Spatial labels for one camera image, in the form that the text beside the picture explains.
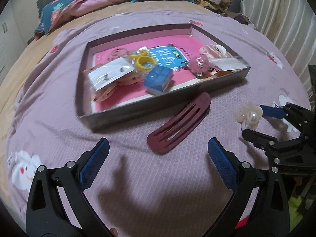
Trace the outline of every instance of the white striped curtain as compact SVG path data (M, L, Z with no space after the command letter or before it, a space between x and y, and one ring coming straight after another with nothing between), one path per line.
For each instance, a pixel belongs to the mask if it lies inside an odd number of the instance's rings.
M316 65L316 16L306 0L243 0L241 12L283 53L315 108L308 64Z

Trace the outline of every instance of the blue cube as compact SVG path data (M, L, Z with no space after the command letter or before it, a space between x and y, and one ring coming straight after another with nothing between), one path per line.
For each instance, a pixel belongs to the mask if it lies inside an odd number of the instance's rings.
M173 77L173 69L157 65L144 79L144 87L149 92L162 93L168 87Z

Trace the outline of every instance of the pink paper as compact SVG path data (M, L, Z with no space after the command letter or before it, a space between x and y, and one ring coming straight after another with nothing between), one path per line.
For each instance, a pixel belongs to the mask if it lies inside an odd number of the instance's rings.
M109 54L117 48L126 48L128 51L132 51L137 50L143 46L152 48L159 45L168 45L170 43L180 50L181 48L184 49L187 52L187 54L184 53L182 50L181 52L185 55L187 60L189 60L192 56L197 56L199 54L199 49L205 46L204 43L202 43L195 37L189 35L153 38L139 42L129 43L123 46L118 46L113 49L96 53L95 65L105 63L108 59ZM180 71L174 71L173 74L173 86L195 79L195 76L193 76L193 74L189 70L181 69ZM146 89L143 87L143 81L140 81L129 86L119 86L117 87L117 89L111 97L109 97L103 102L96 103L95 108L97 112L107 110L116 104L131 100L133 98L141 97L146 94L147 92Z

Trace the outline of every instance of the metal screw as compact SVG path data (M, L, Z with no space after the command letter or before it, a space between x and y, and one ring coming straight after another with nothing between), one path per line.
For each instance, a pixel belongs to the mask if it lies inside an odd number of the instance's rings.
M250 168L250 164L248 162L243 162L241 165L243 168Z
M74 161L69 161L68 163L67 163L67 167L68 168L72 168L72 167L74 167L75 166L75 162Z
M279 170L278 170L277 167L274 167L274 166L273 166L271 169L272 169L272 171L273 171L274 173L278 173L278 172L279 172Z
M43 165L41 165L41 166L39 166L39 167L37 168L37 170L38 170L39 172L42 172L44 169L45 169L45 166L43 166Z
M280 164L280 162L281 162L279 158L274 158L273 161L274 161L274 163L276 163L276 164Z

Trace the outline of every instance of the cabinet door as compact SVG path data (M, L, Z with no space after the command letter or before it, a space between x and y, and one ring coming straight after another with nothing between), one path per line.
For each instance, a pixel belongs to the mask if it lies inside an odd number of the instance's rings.
M0 15L0 83L24 49L25 44L15 23L11 1L9 1Z

